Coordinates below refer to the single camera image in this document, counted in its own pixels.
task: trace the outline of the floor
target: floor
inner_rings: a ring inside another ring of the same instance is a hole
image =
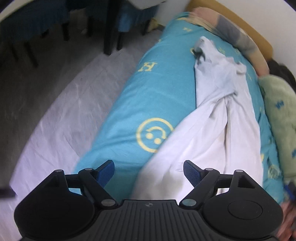
[[[142,36],[133,29],[123,49],[106,56],[100,29],[87,38],[73,18],[69,30],[68,42],[60,26],[31,41],[37,69],[22,45],[16,45],[17,63],[9,51],[0,56],[0,187],[13,174],[10,184],[17,193],[0,200],[0,241],[20,239],[16,205],[53,170],[72,171],[140,58],[161,35],[154,30]]]

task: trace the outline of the green pillow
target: green pillow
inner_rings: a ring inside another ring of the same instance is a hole
[[[280,77],[258,79],[265,111],[278,147],[285,182],[296,180],[296,95]]]

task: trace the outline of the table leg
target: table leg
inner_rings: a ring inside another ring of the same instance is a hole
[[[107,22],[104,35],[104,54],[111,55],[113,48],[113,35],[118,13],[121,7],[122,0],[109,0],[107,11]]]
[[[68,25],[69,25],[69,22],[62,24],[63,37],[65,41],[68,41],[70,39]]]
[[[94,31],[94,18],[88,17],[87,19],[87,36],[91,37]]]
[[[26,51],[27,51],[27,54],[28,54],[28,56],[29,56],[29,58],[30,58],[30,60],[31,60],[31,62],[32,62],[32,64],[33,64],[33,66],[34,66],[35,68],[37,68],[37,67],[38,67],[38,62],[37,62],[36,57],[35,57],[34,54],[33,54],[33,51],[32,51],[32,49],[31,49],[31,45],[29,44],[29,42],[25,42],[25,43],[24,43],[24,47],[25,47],[25,49],[26,49]]]
[[[148,19],[148,20],[145,22],[144,29],[143,29],[143,31],[142,31],[142,35],[143,35],[143,36],[147,33],[147,30],[148,30],[148,27],[149,27],[149,24],[150,24],[150,20],[151,20],[151,19]]]
[[[15,47],[13,46],[12,43],[9,43],[9,48],[10,48],[10,50],[11,50],[11,52],[12,52],[12,55],[13,55],[15,61],[18,62],[17,51],[15,50]]]
[[[124,32],[119,32],[117,40],[117,50],[121,50],[123,47]]]

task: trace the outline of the blue blanket with smiley face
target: blue blanket with smiley face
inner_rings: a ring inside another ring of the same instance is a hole
[[[218,36],[178,20],[184,16],[187,13],[176,16],[158,43],[143,56],[91,150],[80,160],[74,173],[87,167],[95,169],[112,159],[115,174],[105,189],[117,201],[129,198],[139,170],[178,123],[196,108],[192,50],[196,41],[205,36],[215,43],[218,51],[247,66],[246,79],[260,126],[264,189],[277,202],[282,202],[283,183],[276,144],[254,68],[237,49]]]

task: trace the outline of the dark hair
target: dark hair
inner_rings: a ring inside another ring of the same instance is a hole
[[[284,79],[296,92],[296,81],[292,72],[283,64],[277,63],[274,59],[267,62],[269,73]]]

